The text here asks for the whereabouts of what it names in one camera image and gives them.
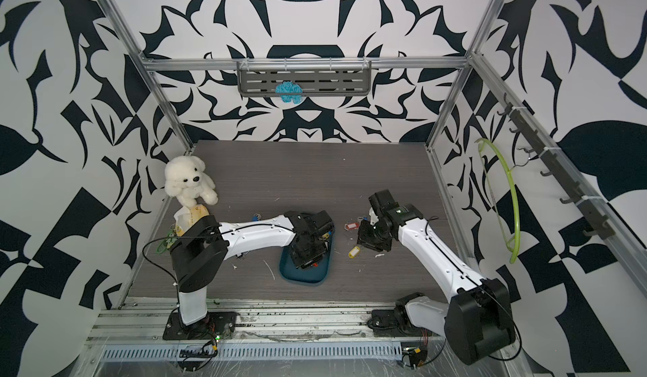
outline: black mounting plate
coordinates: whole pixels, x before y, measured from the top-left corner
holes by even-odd
[[[226,336],[231,334],[236,328],[236,312],[218,312],[209,311],[205,319],[194,324],[184,325],[180,320],[180,314],[172,312],[166,321],[166,328],[162,339],[165,341],[180,340],[201,340],[210,339],[210,336],[204,331],[207,325],[214,325],[214,335]]]
[[[423,335],[423,330],[412,326],[407,333],[402,333],[398,329],[398,321],[395,317],[394,310],[373,310],[371,311],[372,324],[375,327],[373,329],[373,335],[376,338],[385,338],[385,337],[400,337],[400,336],[414,336],[419,337]]]

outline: black cable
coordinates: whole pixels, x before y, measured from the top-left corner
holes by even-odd
[[[333,332],[333,335],[339,335],[339,336],[354,336],[359,334],[360,332],[355,332],[355,333],[339,333],[337,331]]]
[[[436,360],[436,359],[438,358],[438,356],[440,356],[440,355],[441,355],[442,350],[444,349],[444,346],[445,346],[446,344],[447,344],[447,339],[446,339],[444,342],[442,342],[441,350],[439,350],[439,351],[438,351],[438,353],[436,353],[436,355],[435,355],[431,360],[425,361],[425,363],[423,363],[423,364],[419,365],[418,367],[422,367],[422,366],[424,366],[424,365],[426,365],[426,364],[429,364],[429,363],[433,362],[434,360]]]
[[[208,341],[206,341],[206,343],[202,346],[202,348],[201,348],[201,351],[202,351],[202,352],[201,352],[201,353],[191,353],[191,354],[187,354],[187,355],[186,355],[186,357],[185,357],[184,359],[182,359],[181,361],[177,362],[177,366],[178,366],[180,369],[182,369],[183,371],[185,371],[185,370],[186,370],[186,367],[184,366],[184,362],[185,362],[187,359],[206,359],[206,360],[205,360],[201,365],[199,365],[199,366],[198,366],[198,368],[194,368],[194,369],[192,369],[192,370],[189,370],[189,371],[193,371],[193,372],[195,372],[195,371],[200,370],[201,368],[203,368],[203,367],[204,367],[204,366],[206,366],[207,364],[209,364],[209,361],[210,361],[211,359],[213,359],[214,357],[218,356],[218,349],[214,349],[214,352],[213,352],[213,353],[211,353],[211,354],[209,354],[209,353],[205,353],[205,352],[204,352],[205,348],[206,348],[206,347],[207,347],[207,345],[209,345],[209,344],[211,344],[212,346],[217,346],[217,339],[216,339],[216,337],[215,337],[215,334],[214,334],[212,331],[210,331],[210,330],[209,330],[208,326],[206,327],[206,329],[205,329],[204,331],[196,331],[196,332],[202,332],[203,334],[202,334],[200,337],[195,338],[195,339],[200,339],[200,338],[201,338],[202,336],[204,336],[205,334],[209,334],[209,335],[211,335],[211,339],[210,339],[210,340],[208,340]]]
[[[265,224],[250,224],[248,226],[235,228],[235,229],[232,229],[231,231],[223,232],[221,235],[231,234],[234,231],[238,231],[239,229],[245,229],[245,228],[249,228],[249,227],[260,227],[260,226],[283,228],[283,229],[287,229],[290,232],[294,232],[294,230],[289,229],[288,227],[283,227],[283,226],[280,226],[278,224],[265,223]]]
[[[398,332],[400,332],[402,335],[407,335],[407,336],[415,336],[416,335],[415,332],[412,332],[412,333],[404,332],[404,329],[400,328],[400,326],[398,326]]]
[[[507,359],[501,359],[501,358],[499,358],[499,357],[494,357],[494,356],[492,356],[492,355],[488,355],[488,357],[491,357],[492,359],[495,359],[495,360],[498,360],[498,361],[510,361],[510,360],[514,360],[514,359],[516,359],[516,358],[517,358],[517,356],[519,356],[519,354],[522,352],[523,342],[522,342],[522,334],[519,332],[519,328],[517,327],[517,323],[516,323],[516,322],[514,322],[514,318],[513,318],[513,316],[511,316],[511,315],[510,315],[510,313],[509,313],[509,312],[508,312],[508,311],[503,307],[503,305],[501,305],[501,303],[500,303],[496,298],[494,298],[494,297],[492,296],[492,294],[488,293],[488,292],[487,292],[483,287],[481,287],[479,284],[476,284],[476,282],[474,282],[474,280],[470,279],[470,277],[469,277],[469,276],[467,276],[467,279],[468,279],[469,281],[471,281],[471,282],[472,282],[472,284],[473,284],[474,286],[477,286],[478,288],[480,288],[482,292],[486,293],[486,294],[489,296],[489,298],[491,298],[492,300],[494,300],[494,302],[496,302],[496,303],[498,304],[498,306],[499,306],[499,307],[501,307],[501,309],[503,310],[503,312],[505,312],[505,315],[507,315],[507,316],[510,318],[510,320],[513,322],[514,330],[515,330],[515,332],[517,333],[517,338],[519,338],[519,349],[517,349],[517,353],[515,353],[512,357],[509,357],[509,358],[507,358]]]
[[[436,219],[438,219],[438,217],[435,217],[435,218],[434,218],[434,217],[431,217],[431,218],[429,218],[429,220],[427,220],[427,226],[425,227],[425,235],[426,235],[426,236],[429,236],[429,232],[427,232],[427,228],[430,228],[430,227],[431,227],[431,225],[430,225],[429,223],[430,223],[431,221],[433,221],[433,220],[436,220]],[[447,255],[445,255],[445,253],[444,253],[440,248],[438,248],[438,250],[439,250],[439,251],[441,251],[441,253],[442,253],[445,257],[447,257]],[[454,265],[454,267],[456,267],[456,269],[458,269],[458,271],[460,271],[463,275],[465,275],[465,272],[464,272],[461,268],[459,268],[458,266],[456,266],[456,264],[455,264],[454,262],[452,262],[448,257],[447,257],[447,259],[448,259],[448,260],[449,260],[449,261]],[[485,291],[485,289],[484,289],[483,287],[481,287],[479,284],[476,284],[476,282],[474,282],[474,280],[470,279],[470,277],[469,277],[469,276],[465,275],[465,277],[466,277],[469,281],[471,281],[471,282],[472,282],[472,284],[473,284],[474,286],[477,286],[478,288],[480,288],[480,289],[481,289],[481,291],[483,291],[484,293],[486,293],[486,294],[489,296],[489,298],[491,298],[492,300],[494,300],[494,302],[496,302],[496,304],[497,304],[499,307],[501,307],[501,309],[503,310],[503,312],[505,312],[505,315],[507,315],[508,317],[510,317],[510,320],[513,322],[514,330],[515,330],[515,332],[516,332],[517,336],[519,337],[519,349],[517,349],[517,353],[515,353],[513,357],[510,357],[510,358],[508,358],[508,359],[501,359],[501,358],[499,358],[499,357],[494,357],[494,356],[491,356],[491,355],[488,355],[488,357],[491,357],[492,359],[495,359],[495,360],[498,360],[498,361],[510,361],[510,360],[514,360],[514,359],[516,359],[516,358],[517,358],[517,356],[519,356],[519,353],[521,353],[521,351],[522,351],[523,344],[522,344],[522,334],[519,332],[519,328],[517,327],[516,322],[514,322],[514,318],[513,318],[513,316],[511,316],[511,315],[510,315],[510,313],[508,313],[508,311],[503,307],[503,305],[501,305],[501,303],[500,303],[496,298],[494,298],[490,293],[488,293],[487,291]]]
[[[195,238],[206,238],[206,236],[174,236],[174,238],[190,238],[190,239],[195,239]],[[157,242],[157,241],[159,241],[159,240],[164,240],[164,239],[168,239],[168,236],[165,236],[165,237],[163,237],[163,238],[156,238],[156,239],[153,239],[153,240],[148,241],[144,246],[142,246],[142,256],[144,257],[144,259],[146,259],[146,261],[147,261],[147,262],[149,262],[150,264],[152,264],[152,265],[153,265],[153,266],[155,266],[156,268],[159,268],[159,269],[163,270],[163,272],[164,272],[164,273],[166,273],[167,275],[171,276],[171,278],[173,278],[173,281],[175,282],[175,284],[177,284],[177,279],[175,278],[175,276],[173,275],[173,273],[171,273],[170,271],[168,271],[168,270],[166,270],[165,268],[161,267],[160,265],[158,265],[158,264],[157,264],[157,263],[155,263],[154,261],[150,260],[150,259],[148,258],[148,256],[146,256],[146,252],[145,252],[145,251],[146,251],[146,247],[148,247],[148,246],[149,246],[151,243],[153,243],[153,242]]]

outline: yellow key tag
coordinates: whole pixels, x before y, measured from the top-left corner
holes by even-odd
[[[360,247],[356,246],[353,249],[351,249],[350,252],[348,252],[348,257],[352,259],[356,257],[358,253],[360,253]]]

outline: wall hook rack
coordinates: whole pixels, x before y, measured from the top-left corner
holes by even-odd
[[[541,172],[541,175],[554,177],[566,192],[567,198],[561,198],[560,201],[563,204],[576,203],[577,208],[600,238],[607,239],[616,235],[618,221],[610,220],[611,217],[606,214],[604,200],[587,197],[587,195],[594,196],[595,193],[589,190],[588,185],[582,184],[582,174],[546,130],[535,121],[527,106],[524,106],[522,101],[509,90],[506,83],[481,55],[472,53],[468,61],[505,106],[503,112],[497,112],[497,114],[507,115],[516,127],[516,130],[511,131],[520,132],[530,144],[530,147],[522,149],[528,153],[537,153],[539,159],[545,164],[547,171]]]
[[[246,59],[237,66],[238,91],[245,97],[366,96],[371,89],[371,62],[366,58]],[[302,92],[277,92],[283,82],[299,85]]]

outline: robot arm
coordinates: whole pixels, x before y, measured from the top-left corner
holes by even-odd
[[[490,355],[515,340],[508,290],[488,280],[452,252],[413,205],[400,205],[388,190],[369,197],[374,224],[362,221],[360,244],[390,251],[392,239],[407,247],[438,282],[449,304],[421,293],[398,300],[396,319],[447,338],[465,364]]]
[[[515,340],[509,293],[498,280],[471,269],[433,232],[413,205],[400,205],[388,190],[369,197],[372,221],[362,221],[359,243],[378,252],[390,251],[399,240],[438,282],[448,304],[414,293],[396,302],[395,318],[403,330],[411,325],[445,336],[465,364],[490,355]],[[334,232],[326,213],[288,211],[274,219],[243,224],[219,224],[213,216],[198,220],[171,247],[178,281],[180,316],[189,325],[204,318],[206,286],[222,261],[269,246],[290,246],[295,265],[307,268],[328,250]]]
[[[298,268],[318,262],[335,231],[326,211],[317,214],[288,211],[273,219],[247,223],[219,223],[214,216],[199,219],[170,248],[177,279],[179,312],[184,325],[207,314],[206,286],[222,261],[243,252],[270,246],[290,246]]]

